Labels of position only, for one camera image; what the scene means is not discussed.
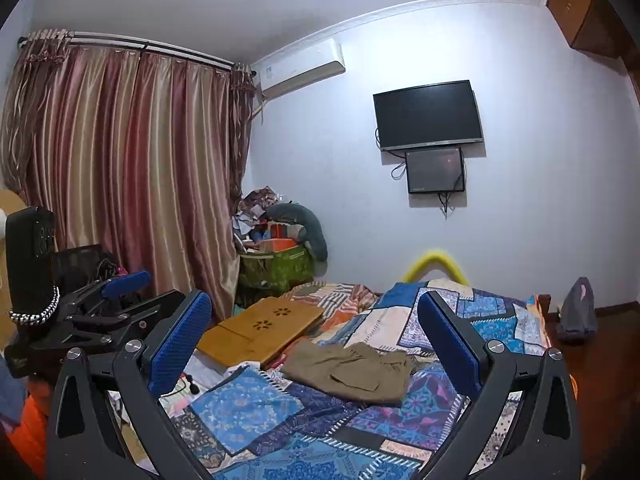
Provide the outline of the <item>grey plush toy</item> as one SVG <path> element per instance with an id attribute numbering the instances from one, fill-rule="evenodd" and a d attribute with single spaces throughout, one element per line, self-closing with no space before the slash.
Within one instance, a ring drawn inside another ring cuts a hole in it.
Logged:
<path id="1" fill-rule="evenodd" d="M 266 215 L 271 221 L 303 226 L 306 230 L 304 244 L 311 257 L 318 262 L 328 260 L 328 246 L 320 221 L 310 209 L 294 203 L 276 203 L 266 209 Z"/>

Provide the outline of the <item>wooden lap desk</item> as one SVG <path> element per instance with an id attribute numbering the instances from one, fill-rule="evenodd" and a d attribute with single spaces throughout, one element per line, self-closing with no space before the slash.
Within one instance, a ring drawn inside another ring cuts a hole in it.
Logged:
<path id="1" fill-rule="evenodd" d="M 206 330 L 196 348 L 225 367 L 244 361 L 265 365 L 320 322 L 322 313 L 306 302 L 264 298 Z"/>

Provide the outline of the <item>large wall television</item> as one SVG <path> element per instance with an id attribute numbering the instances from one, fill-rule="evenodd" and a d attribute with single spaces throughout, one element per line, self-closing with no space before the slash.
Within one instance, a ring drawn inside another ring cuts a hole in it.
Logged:
<path id="1" fill-rule="evenodd" d="M 471 144 L 484 140 L 468 80 L 424 84 L 373 96 L 382 151 Z"/>

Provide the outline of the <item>wooden upper cabinet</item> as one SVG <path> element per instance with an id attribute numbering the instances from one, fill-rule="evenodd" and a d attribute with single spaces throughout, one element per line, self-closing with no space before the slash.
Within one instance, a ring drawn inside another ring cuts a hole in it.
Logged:
<path id="1" fill-rule="evenodd" d="M 577 51 L 623 58 L 632 39 L 608 0 L 547 0 L 568 45 Z"/>

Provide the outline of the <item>small wall monitor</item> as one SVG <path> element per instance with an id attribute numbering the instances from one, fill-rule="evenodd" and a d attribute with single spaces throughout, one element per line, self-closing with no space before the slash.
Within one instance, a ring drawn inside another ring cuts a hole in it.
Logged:
<path id="1" fill-rule="evenodd" d="M 406 153 L 410 194 L 457 193 L 465 190 L 462 151 L 454 148 L 424 148 Z"/>

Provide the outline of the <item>green storage bag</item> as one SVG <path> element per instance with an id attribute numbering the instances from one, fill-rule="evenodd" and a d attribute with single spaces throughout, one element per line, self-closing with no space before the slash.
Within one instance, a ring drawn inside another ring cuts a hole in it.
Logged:
<path id="1" fill-rule="evenodd" d="M 266 297 L 279 297 L 314 279 L 314 262 L 304 246 L 283 252 L 240 255 L 235 303 L 247 308 Z"/>

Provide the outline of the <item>striped orange blanket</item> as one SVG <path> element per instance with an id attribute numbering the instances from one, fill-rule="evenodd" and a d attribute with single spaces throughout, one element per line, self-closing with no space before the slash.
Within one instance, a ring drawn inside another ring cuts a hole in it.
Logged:
<path id="1" fill-rule="evenodd" d="M 372 307 L 379 296 L 363 284 L 313 281 L 295 286 L 283 298 L 320 308 L 322 317 L 319 330 L 326 332 Z"/>

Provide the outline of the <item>blue patchwork bed quilt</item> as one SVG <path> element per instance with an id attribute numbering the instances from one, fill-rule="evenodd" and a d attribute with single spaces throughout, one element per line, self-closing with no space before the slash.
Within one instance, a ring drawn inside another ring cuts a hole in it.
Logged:
<path id="1" fill-rule="evenodd" d="M 329 315 L 317 336 L 268 368 L 231 367 L 192 400 L 171 403 L 170 420 L 215 479 L 408 479 L 470 403 L 419 324 L 431 293 L 485 340 L 531 356 L 548 348 L 537 298 L 436 278 L 356 299 L 340 321 L 335 305 L 355 289 L 312 284 L 291 297 Z"/>

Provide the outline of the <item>grey bag on floor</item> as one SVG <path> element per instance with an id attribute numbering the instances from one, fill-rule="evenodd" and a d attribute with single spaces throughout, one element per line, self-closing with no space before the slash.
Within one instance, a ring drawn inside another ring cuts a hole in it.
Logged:
<path id="1" fill-rule="evenodd" d="M 598 321 L 590 281 L 581 276 L 574 283 L 559 310 L 556 336 L 560 341 L 586 341 L 597 335 Z"/>

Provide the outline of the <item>striped pink curtain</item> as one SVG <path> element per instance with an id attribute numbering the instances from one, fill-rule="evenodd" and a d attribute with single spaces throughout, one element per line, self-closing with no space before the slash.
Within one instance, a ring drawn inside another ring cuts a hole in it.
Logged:
<path id="1" fill-rule="evenodd" d="M 232 218 L 255 92 L 245 65 L 33 32 L 3 103 L 4 184 L 54 213 L 58 249 L 98 244 L 150 272 L 158 294 L 204 290 L 222 321 L 239 279 Z"/>

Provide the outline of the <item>white air conditioner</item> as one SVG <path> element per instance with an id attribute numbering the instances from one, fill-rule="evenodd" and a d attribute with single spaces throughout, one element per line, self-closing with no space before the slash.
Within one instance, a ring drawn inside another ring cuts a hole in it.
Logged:
<path id="1" fill-rule="evenodd" d="M 275 54 L 254 65 L 256 98 L 272 101 L 311 84 L 344 74 L 341 45 L 327 39 L 290 53 Z"/>

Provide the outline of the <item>curtain rod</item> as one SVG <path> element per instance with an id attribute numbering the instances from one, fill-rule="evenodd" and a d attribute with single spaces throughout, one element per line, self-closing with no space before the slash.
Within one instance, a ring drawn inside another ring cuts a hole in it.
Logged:
<path id="1" fill-rule="evenodd" d="M 166 42 L 126 35 L 107 34 L 106 32 L 81 32 L 80 30 L 73 32 L 72 30 L 53 28 L 35 30 L 34 32 L 29 32 L 26 36 L 18 38 L 16 43 L 18 55 L 14 63 L 15 66 L 21 61 L 27 47 L 37 40 L 53 40 L 54 42 L 62 42 L 62 44 L 69 47 L 100 47 L 153 53 L 170 56 L 171 58 L 176 58 L 181 61 L 203 64 L 218 68 L 218 70 L 225 70 L 226 72 L 244 70 L 244 72 L 252 78 L 257 76 L 256 70 L 253 70 L 249 65 L 231 62 L 224 58 L 218 58 L 218 56 L 186 47 L 166 44 Z"/>

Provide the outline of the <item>olive khaki pants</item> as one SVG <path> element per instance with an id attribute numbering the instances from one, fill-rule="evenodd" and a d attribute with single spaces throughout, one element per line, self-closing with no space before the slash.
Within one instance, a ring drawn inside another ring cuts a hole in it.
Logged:
<path id="1" fill-rule="evenodd" d="M 304 340 L 292 350 L 280 371 L 292 382 L 330 396 L 397 406 L 408 391 L 413 369 L 413 359 L 402 351 L 380 353 L 363 342 L 342 347 Z"/>

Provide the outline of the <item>yellow curved pillow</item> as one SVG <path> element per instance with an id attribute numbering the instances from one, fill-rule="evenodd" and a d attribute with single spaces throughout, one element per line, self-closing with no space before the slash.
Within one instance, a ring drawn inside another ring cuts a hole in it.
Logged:
<path id="1" fill-rule="evenodd" d="M 410 266 L 400 281 L 401 283 L 418 282 L 433 269 L 442 270 L 451 281 L 458 284 L 464 286 L 470 284 L 457 261 L 441 249 L 431 249 L 423 254 Z"/>

